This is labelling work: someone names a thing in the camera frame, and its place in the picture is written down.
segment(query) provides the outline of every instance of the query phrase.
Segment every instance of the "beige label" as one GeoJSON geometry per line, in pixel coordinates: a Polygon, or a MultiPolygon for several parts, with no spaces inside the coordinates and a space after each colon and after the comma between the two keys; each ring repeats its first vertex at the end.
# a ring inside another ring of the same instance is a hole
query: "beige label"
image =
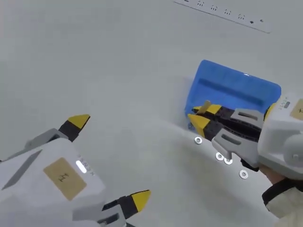
{"type": "Polygon", "coordinates": [[[204,102],[204,105],[201,106],[201,108],[198,110],[197,114],[200,114],[200,113],[204,114],[207,111],[207,109],[210,107],[210,105],[211,105],[211,102],[206,100],[204,102]]]}
{"type": "Polygon", "coordinates": [[[86,187],[84,180],[63,157],[46,167],[44,172],[69,201],[86,187]]]}
{"type": "Polygon", "coordinates": [[[290,113],[290,116],[299,120],[303,120],[303,99],[299,99],[292,112],[290,113]]]}

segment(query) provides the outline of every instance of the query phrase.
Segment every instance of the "power strip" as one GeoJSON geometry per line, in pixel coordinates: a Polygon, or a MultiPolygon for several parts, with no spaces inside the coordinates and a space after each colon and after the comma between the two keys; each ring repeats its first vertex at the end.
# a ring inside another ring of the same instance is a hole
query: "power strip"
{"type": "Polygon", "coordinates": [[[262,18],[256,18],[248,16],[244,13],[239,13],[230,8],[218,6],[211,1],[206,0],[175,0],[183,6],[187,6],[193,9],[197,9],[201,12],[208,13],[217,17],[224,18],[226,20],[233,21],[237,24],[244,25],[247,27],[254,28],[258,31],[270,33],[270,27],[267,22],[262,18]]]}

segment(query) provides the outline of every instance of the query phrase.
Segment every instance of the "metal washer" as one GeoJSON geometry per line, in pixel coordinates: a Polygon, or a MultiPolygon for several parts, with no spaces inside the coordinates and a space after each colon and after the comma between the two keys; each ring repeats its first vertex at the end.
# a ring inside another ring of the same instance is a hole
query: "metal washer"
{"type": "Polygon", "coordinates": [[[220,152],[217,152],[217,153],[216,153],[216,159],[217,159],[218,161],[223,161],[223,160],[224,160],[224,156],[221,155],[220,152]]]}
{"type": "Polygon", "coordinates": [[[248,173],[243,169],[239,172],[239,175],[242,179],[247,179],[248,178],[248,173]]]}
{"type": "Polygon", "coordinates": [[[200,145],[200,144],[202,143],[202,138],[199,137],[199,136],[196,136],[196,137],[194,138],[194,142],[195,142],[196,144],[200,145]]]}
{"type": "Polygon", "coordinates": [[[224,163],[227,165],[231,165],[232,164],[232,159],[228,160],[226,158],[224,158],[224,163]]]}

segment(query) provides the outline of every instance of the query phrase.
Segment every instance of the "person's hand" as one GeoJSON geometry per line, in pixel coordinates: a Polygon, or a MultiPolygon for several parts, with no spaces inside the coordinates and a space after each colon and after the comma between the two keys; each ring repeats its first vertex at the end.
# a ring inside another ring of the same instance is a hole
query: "person's hand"
{"type": "Polygon", "coordinates": [[[260,166],[259,169],[272,184],[276,184],[285,179],[284,176],[278,174],[267,166],[260,166]]]}

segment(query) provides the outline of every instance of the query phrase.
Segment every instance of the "blue bin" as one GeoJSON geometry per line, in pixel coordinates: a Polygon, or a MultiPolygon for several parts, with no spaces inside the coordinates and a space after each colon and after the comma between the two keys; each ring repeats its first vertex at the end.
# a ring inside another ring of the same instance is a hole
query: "blue bin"
{"type": "Polygon", "coordinates": [[[230,109],[264,113],[280,96],[278,84],[203,60],[187,97],[185,115],[193,113],[192,108],[203,105],[205,100],[230,109]]]}

